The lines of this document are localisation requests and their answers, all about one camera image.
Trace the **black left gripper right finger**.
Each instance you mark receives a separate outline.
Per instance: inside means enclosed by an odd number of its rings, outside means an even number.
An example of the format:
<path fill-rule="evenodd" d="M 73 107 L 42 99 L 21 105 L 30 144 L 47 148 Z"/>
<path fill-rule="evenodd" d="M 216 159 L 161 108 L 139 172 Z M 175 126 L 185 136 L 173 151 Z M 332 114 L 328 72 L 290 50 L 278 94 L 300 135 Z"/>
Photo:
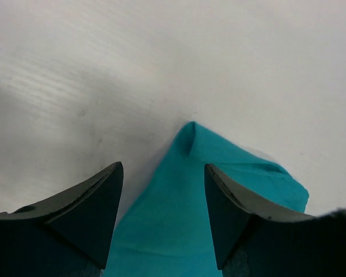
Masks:
<path fill-rule="evenodd" d="M 311 216 L 204 167 L 216 264 L 224 276 L 346 276 L 346 209 Z"/>

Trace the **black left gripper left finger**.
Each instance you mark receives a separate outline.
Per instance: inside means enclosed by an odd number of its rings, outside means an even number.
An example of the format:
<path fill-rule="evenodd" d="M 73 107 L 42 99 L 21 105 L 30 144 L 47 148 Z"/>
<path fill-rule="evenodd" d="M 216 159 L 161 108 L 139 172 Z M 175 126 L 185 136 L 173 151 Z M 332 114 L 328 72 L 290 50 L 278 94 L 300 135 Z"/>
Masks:
<path fill-rule="evenodd" d="M 123 186 L 116 162 L 88 180 L 0 213 L 0 276 L 100 276 Z"/>

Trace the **teal t shirt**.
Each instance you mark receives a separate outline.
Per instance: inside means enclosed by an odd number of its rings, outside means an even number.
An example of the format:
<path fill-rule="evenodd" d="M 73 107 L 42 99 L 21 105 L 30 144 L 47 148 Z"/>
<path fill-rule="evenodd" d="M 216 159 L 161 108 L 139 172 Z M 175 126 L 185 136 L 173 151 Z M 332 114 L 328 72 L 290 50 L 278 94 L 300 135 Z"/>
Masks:
<path fill-rule="evenodd" d="M 286 169 L 187 123 L 117 225 L 104 276 L 219 276 L 204 188 L 213 163 L 261 196 L 303 212 L 308 191 Z"/>

